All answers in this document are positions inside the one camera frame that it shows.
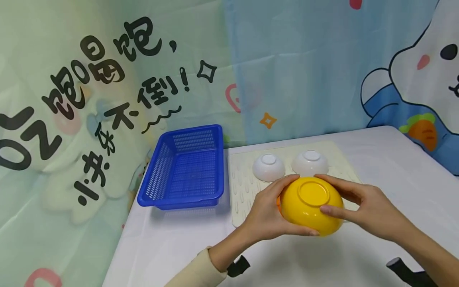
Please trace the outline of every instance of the rabbit ear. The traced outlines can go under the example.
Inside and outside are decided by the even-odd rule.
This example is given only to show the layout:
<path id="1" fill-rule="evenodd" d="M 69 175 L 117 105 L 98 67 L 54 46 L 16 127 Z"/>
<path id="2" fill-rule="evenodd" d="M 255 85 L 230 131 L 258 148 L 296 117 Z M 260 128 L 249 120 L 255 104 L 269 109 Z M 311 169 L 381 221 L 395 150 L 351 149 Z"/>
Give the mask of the rabbit ear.
<path id="1" fill-rule="evenodd" d="M 82 224 L 91 219 L 107 200 L 98 184 L 86 184 L 83 178 L 84 161 L 79 160 L 62 172 L 49 175 L 42 202 L 51 211 L 69 211 L 74 224 Z M 76 181 L 87 186 L 97 196 L 93 199 L 74 187 Z"/>

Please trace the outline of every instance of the wavy line doodle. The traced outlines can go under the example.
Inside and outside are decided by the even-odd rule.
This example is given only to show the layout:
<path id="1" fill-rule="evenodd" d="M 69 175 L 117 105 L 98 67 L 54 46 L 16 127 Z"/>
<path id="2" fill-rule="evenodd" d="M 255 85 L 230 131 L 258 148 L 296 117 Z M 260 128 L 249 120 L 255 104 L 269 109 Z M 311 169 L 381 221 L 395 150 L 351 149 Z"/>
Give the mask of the wavy line doodle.
<path id="1" fill-rule="evenodd" d="M 168 115 L 167 116 L 163 116 L 163 115 L 159 115 L 158 118 L 156 119 L 156 121 L 154 122 L 149 122 L 148 125 L 146 126 L 146 129 L 142 132 L 143 134 L 146 133 L 148 131 L 148 129 L 150 128 L 150 126 L 152 125 L 156 125 L 159 123 L 159 121 L 162 119 L 162 118 L 170 118 L 172 116 L 173 113 L 178 113 L 182 110 L 182 106 L 179 106 L 176 110 L 169 110 L 168 112 Z"/>

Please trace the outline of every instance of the plastic basket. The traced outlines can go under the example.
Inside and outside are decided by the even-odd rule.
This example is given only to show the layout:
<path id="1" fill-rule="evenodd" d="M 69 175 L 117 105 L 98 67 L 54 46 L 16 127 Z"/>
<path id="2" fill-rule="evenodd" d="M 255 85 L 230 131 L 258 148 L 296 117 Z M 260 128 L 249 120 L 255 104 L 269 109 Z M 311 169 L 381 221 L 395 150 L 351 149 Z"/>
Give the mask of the plastic basket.
<path id="1" fill-rule="evenodd" d="M 223 190 L 222 127 L 206 125 L 159 138 L 137 202 L 161 210 L 214 206 Z"/>

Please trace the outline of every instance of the beige sleeve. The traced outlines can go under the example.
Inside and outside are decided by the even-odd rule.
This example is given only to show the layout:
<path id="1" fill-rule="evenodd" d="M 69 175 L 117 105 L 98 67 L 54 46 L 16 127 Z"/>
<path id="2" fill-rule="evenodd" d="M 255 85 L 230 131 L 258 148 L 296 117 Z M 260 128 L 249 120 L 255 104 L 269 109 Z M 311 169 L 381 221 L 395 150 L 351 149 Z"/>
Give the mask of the beige sleeve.
<path id="1" fill-rule="evenodd" d="M 209 257 L 209 249 L 199 254 L 182 271 L 172 278 L 165 287 L 216 287 L 227 276 L 213 266 Z"/>

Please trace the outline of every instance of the yellow bowl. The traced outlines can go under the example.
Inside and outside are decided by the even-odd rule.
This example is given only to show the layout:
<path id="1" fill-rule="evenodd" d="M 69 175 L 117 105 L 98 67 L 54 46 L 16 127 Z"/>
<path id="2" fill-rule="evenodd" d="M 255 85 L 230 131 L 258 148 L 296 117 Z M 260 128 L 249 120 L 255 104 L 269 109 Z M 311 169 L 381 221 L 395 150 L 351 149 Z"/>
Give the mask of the yellow bowl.
<path id="1" fill-rule="evenodd" d="M 343 223 L 341 219 L 323 214 L 319 208 L 324 204 L 344 206 L 338 191 L 325 180 L 315 177 L 300 177 L 280 195 L 282 216 L 291 223 L 317 230 L 320 236 L 336 232 Z"/>

